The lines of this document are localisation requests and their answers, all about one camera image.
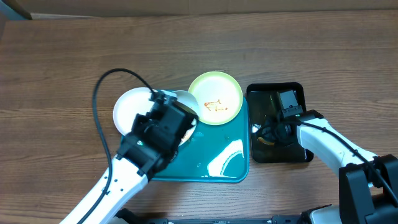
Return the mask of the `green and yellow sponge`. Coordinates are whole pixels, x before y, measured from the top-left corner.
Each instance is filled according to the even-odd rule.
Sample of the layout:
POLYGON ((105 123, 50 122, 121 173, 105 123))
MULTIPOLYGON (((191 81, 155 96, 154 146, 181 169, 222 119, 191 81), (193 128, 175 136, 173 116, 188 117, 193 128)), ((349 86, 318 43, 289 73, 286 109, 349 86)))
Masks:
POLYGON ((265 140, 265 139, 262 138, 262 137, 258 137, 257 140, 258 140, 259 142, 263 143, 263 144, 268 145, 268 146, 273 146, 273 145, 274 145, 273 142, 267 141, 267 140, 265 140))

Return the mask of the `white plate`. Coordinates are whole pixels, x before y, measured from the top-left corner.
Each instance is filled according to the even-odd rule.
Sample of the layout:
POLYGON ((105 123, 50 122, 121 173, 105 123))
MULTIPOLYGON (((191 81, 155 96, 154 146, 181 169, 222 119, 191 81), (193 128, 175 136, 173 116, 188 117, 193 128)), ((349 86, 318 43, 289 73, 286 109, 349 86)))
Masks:
MULTIPOLYGON (((173 91, 173 93, 176 94, 177 96, 177 101, 181 104, 183 104, 184 106, 186 106, 187 108, 189 108, 191 111, 195 112, 197 115, 199 115, 199 105, 198 102, 196 100, 196 98, 189 93, 188 91, 183 91, 183 90, 176 90, 173 91)), ((193 127, 190 128, 184 135, 184 137, 181 139, 179 146, 182 146, 183 144, 185 144, 190 137, 192 136, 192 134, 194 133, 194 130, 197 126, 197 122, 198 119, 194 119, 192 121, 192 125, 193 127)))
POLYGON ((113 121, 116 129, 125 136, 131 132, 137 114, 145 115, 154 102, 152 92, 147 87, 134 88, 125 92, 113 108, 113 121))

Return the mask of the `white plate front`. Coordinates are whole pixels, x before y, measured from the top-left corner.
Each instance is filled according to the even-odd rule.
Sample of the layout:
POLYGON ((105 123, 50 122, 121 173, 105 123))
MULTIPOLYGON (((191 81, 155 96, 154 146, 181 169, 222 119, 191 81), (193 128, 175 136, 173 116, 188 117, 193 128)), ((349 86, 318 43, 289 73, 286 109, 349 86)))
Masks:
MULTIPOLYGON (((173 91, 173 93, 176 94, 177 96, 177 101, 181 104, 183 104, 184 106, 186 106, 187 108, 189 108, 191 111, 195 112, 197 115, 199 115, 199 105, 198 102, 196 100, 196 98, 189 93, 188 91, 183 91, 183 90, 176 90, 173 91)), ((197 122, 198 119, 194 119, 192 121, 192 125, 193 127, 190 128, 184 135, 184 137, 181 139, 179 146, 182 146, 183 144, 185 144, 190 137, 192 136, 192 134, 194 133, 194 130, 197 126, 197 122)))

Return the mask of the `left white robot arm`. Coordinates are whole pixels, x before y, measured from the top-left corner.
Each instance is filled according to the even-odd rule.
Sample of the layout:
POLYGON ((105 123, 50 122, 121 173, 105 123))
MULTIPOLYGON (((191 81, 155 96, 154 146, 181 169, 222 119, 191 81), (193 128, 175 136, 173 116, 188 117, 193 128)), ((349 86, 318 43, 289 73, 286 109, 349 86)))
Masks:
POLYGON ((63 223, 108 223, 120 208, 164 170, 193 133, 198 102, 187 91, 125 92, 113 109, 124 141, 108 168, 63 223))

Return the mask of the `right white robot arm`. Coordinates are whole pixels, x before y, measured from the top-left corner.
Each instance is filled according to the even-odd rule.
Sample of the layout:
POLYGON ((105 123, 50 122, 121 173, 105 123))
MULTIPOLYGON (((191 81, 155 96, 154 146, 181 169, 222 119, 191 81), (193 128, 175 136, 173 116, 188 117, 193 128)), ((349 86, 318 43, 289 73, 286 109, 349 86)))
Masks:
POLYGON ((336 131, 317 111, 282 110, 255 132, 275 147, 297 143, 339 180, 339 204, 301 214, 301 223, 397 223, 397 158, 377 156, 336 131))

